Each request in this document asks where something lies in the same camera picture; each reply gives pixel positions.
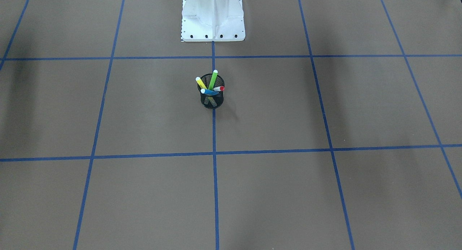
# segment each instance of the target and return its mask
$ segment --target green marker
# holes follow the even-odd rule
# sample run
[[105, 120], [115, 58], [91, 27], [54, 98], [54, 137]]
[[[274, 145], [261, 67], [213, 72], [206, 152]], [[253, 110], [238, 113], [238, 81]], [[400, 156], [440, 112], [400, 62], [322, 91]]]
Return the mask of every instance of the green marker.
[[213, 90], [213, 86], [215, 85], [215, 80], [217, 80], [218, 70], [214, 70], [212, 74], [212, 78], [210, 79], [210, 84], [208, 85], [208, 90]]

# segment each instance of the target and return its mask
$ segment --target yellow marker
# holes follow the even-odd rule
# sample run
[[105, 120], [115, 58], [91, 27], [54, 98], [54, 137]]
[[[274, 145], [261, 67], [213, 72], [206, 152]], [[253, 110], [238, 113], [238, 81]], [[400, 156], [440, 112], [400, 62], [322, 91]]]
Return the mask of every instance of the yellow marker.
[[207, 89], [207, 87], [204, 85], [200, 77], [196, 77], [196, 82], [199, 84], [199, 87], [201, 87], [202, 89]]

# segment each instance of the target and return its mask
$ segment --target white marker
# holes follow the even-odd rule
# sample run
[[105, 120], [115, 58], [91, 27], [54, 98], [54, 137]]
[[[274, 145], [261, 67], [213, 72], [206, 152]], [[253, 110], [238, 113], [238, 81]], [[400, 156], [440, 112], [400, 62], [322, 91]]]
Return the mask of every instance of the white marker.
[[215, 92], [223, 92], [225, 90], [224, 86], [214, 87], [213, 90]]

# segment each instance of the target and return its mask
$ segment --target floor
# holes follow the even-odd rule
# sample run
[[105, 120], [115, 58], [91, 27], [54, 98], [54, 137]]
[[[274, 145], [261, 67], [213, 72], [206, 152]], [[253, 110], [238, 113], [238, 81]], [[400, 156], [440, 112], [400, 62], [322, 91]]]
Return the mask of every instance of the floor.
[[181, 3], [0, 0], [0, 249], [462, 248], [460, 0]]

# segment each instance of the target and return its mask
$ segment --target black mesh pen cup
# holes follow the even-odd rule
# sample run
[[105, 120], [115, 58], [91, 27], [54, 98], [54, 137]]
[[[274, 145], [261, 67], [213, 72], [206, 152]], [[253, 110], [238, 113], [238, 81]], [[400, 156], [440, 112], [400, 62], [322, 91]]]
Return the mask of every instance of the black mesh pen cup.
[[[210, 84], [210, 79], [212, 78], [211, 74], [205, 74], [201, 77], [202, 82], [205, 84], [206, 87]], [[215, 80], [215, 84], [213, 87], [219, 87], [219, 86], [224, 86], [225, 81], [220, 76], [217, 76], [217, 79]], [[223, 104], [223, 92], [218, 92], [217, 95], [206, 95], [201, 93], [201, 103], [203, 106], [209, 109], [215, 109], [220, 107], [221, 104]]]

